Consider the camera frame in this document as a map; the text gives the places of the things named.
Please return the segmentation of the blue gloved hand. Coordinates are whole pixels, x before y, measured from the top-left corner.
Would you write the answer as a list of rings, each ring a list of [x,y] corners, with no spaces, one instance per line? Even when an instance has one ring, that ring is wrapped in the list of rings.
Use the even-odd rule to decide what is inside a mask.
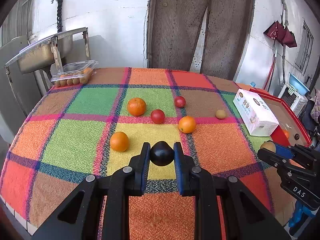
[[[301,201],[297,200],[295,203],[295,210],[292,217],[289,219],[289,228],[296,226],[301,220],[303,215],[315,218],[319,208],[316,210],[310,210]]]

